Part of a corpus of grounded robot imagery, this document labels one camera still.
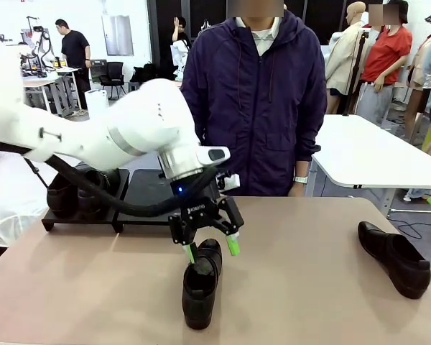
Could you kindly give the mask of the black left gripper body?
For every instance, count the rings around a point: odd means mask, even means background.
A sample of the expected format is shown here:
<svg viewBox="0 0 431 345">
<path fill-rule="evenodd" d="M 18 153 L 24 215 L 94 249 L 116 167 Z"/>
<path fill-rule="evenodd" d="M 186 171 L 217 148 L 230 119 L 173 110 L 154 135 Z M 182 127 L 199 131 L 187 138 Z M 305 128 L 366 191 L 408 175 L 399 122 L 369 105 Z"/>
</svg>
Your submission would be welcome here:
<svg viewBox="0 0 431 345">
<path fill-rule="evenodd" d="M 189 175 L 170 183 L 173 194 L 181 196 L 200 178 L 206 182 L 202 190 L 190 196 L 179 207 L 179 214 L 169 216 L 171 230 L 198 230 L 206 226 L 212 226 L 218 230 L 226 229 L 226 221 L 219 214 L 217 202 L 220 197 L 216 180 L 217 174 L 217 170 L 204 170 L 196 175 Z"/>
</svg>

